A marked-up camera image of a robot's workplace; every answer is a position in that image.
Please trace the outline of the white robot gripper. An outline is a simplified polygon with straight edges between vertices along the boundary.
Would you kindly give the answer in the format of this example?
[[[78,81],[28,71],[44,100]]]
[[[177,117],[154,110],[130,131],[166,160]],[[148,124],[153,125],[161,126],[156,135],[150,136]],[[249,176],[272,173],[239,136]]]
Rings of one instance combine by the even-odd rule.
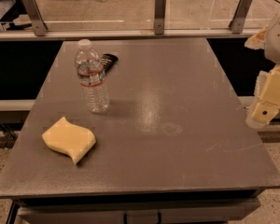
[[[280,112],[280,10],[270,21],[264,46],[265,57],[279,63],[270,72],[260,71],[254,89],[254,100],[248,108],[245,123],[260,129]]]

